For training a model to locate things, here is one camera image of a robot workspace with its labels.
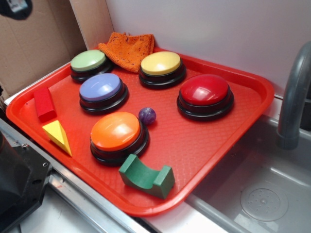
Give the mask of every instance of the white wall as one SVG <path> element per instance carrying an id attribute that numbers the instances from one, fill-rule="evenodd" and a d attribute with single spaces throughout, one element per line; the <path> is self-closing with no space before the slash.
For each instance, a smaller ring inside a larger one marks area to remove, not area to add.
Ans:
<path id="1" fill-rule="evenodd" d="M 283 95 L 311 40 L 311 0 L 106 0 L 114 31 L 153 33 L 158 46 L 258 74 Z"/>

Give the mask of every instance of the rectangular block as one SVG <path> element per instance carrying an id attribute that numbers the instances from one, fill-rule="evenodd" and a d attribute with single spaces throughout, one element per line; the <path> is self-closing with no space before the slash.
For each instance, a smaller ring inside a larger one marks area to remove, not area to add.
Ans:
<path id="1" fill-rule="evenodd" d="M 51 93 L 47 87 L 34 92 L 35 108 L 41 122 L 51 120 L 57 116 Z"/>

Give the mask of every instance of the cardboard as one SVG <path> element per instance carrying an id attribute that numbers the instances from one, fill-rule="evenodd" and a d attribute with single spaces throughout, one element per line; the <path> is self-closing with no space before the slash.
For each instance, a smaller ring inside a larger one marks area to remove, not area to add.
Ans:
<path id="1" fill-rule="evenodd" d="M 33 0 L 26 20 L 0 16 L 0 85 L 6 99 L 86 51 L 69 0 Z"/>
<path id="2" fill-rule="evenodd" d="M 105 0 L 70 0 L 88 50 L 107 42 L 113 26 Z"/>

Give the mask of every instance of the orange cloth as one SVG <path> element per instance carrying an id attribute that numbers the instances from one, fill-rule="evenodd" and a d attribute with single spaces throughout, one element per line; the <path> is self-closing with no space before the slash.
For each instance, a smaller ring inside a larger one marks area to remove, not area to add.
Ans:
<path id="1" fill-rule="evenodd" d="M 154 50 L 153 34 L 131 36 L 113 32 L 107 44 L 98 45 L 113 63 L 122 68 L 138 73 L 141 61 Z"/>

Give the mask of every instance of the yellow triangular block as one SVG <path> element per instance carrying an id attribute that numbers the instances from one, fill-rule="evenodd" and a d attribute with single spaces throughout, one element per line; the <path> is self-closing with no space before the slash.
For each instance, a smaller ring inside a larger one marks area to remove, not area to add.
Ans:
<path id="1" fill-rule="evenodd" d="M 56 145 L 72 156 L 66 132 L 58 120 L 53 121 L 42 128 Z"/>

